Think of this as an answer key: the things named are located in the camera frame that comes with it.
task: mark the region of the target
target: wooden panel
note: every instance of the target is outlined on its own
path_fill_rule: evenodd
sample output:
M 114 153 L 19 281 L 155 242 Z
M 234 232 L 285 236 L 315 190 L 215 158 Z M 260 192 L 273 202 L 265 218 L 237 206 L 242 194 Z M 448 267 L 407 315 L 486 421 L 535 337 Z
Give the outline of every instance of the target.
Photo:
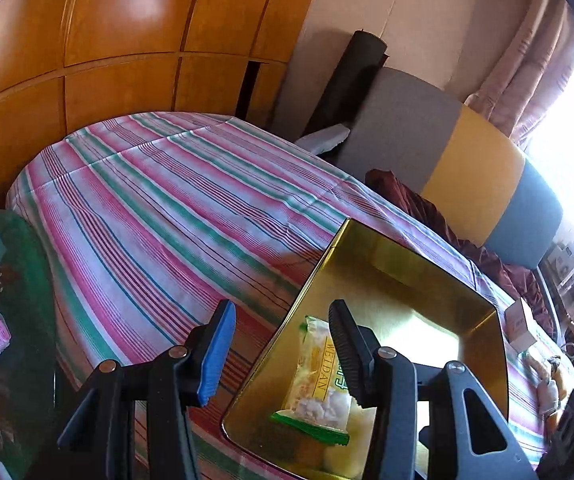
M 249 55 L 266 0 L 196 0 L 184 50 Z
M 263 63 L 260 66 L 247 111 L 248 123 L 255 124 L 259 128 L 267 127 L 286 70 L 285 65 Z
M 246 69 L 246 58 L 184 57 L 174 110 L 234 115 Z
M 269 0 L 251 55 L 289 61 L 310 1 Z
M 62 66 L 66 0 L 0 0 L 0 91 Z
M 51 79 L 0 102 L 0 206 L 25 165 L 65 135 L 62 79 Z
M 180 49 L 192 0 L 76 0 L 65 65 Z
M 67 130 L 112 117 L 170 110 L 177 59 L 140 59 L 65 76 Z

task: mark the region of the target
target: small white carton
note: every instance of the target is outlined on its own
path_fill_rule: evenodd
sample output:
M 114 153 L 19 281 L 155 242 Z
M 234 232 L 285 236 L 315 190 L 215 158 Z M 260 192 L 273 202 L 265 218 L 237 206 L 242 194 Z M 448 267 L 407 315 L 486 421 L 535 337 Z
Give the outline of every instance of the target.
M 504 311 L 504 322 L 505 335 L 516 352 L 524 352 L 538 340 L 536 320 L 523 298 L 516 300 Z

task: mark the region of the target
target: gold box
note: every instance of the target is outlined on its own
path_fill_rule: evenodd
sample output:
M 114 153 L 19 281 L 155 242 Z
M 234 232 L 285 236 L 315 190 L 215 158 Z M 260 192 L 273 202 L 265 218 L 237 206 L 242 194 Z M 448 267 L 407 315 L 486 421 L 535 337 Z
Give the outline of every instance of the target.
M 270 415 L 282 408 L 296 369 L 299 326 L 305 316 L 327 320 L 337 299 L 381 345 L 412 362 L 464 362 L 507 418 L 507 365 L 493 305 L 419 254 L 347 219 L 225 412 L 222 429 L 234 444 L 298 476 L 332 477 L 322 471 L 325 446 Z M 418 429 L 428 423 L 429 406 L 419 402 Z M 427 449 L 417 448 L 417 467 L 426 471 Z

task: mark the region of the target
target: yellow label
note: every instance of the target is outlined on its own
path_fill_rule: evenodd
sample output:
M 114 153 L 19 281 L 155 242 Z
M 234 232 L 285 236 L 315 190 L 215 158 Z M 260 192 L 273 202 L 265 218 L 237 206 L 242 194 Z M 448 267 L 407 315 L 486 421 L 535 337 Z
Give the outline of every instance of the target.
M 330 336 L 325 337 L 325 350 L 323 351 L 322 362 L 320 363 L 320 370 L 318 370 L 318 377 L 316 378 L 316 386 L 314 388 L 314 398 L 318 400 L 325 400 L 329 383 L 335 375 L 334 361 L 336 360 L 336 348 Z

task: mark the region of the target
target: bedspread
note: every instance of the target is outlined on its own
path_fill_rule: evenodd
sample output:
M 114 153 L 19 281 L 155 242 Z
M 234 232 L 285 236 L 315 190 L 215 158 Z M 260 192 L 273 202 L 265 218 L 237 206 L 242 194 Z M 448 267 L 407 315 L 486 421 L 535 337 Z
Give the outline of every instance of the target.
M 345 218 L 422 254 L 500 311 L 512 303 L 472 262 L 363 184 L 235 118 L 155 112 L 88 126 L 21 172 L 8 207 L 35 227 L 48 253 L 59 358 L 77 385 L 104 359 L 139 363 L 184 342 L 221 298 L 236 303 L 219 389 L 191 414 L 211 480 L 283 476 L 224 441 L 219 424 Z M 544 332 L 538 344 L 557 352 Z M 505 346 L 510 427 L 535 464 L 544 452 L 536 377 Z M 142 406 L 136 430 L 144 453 Z

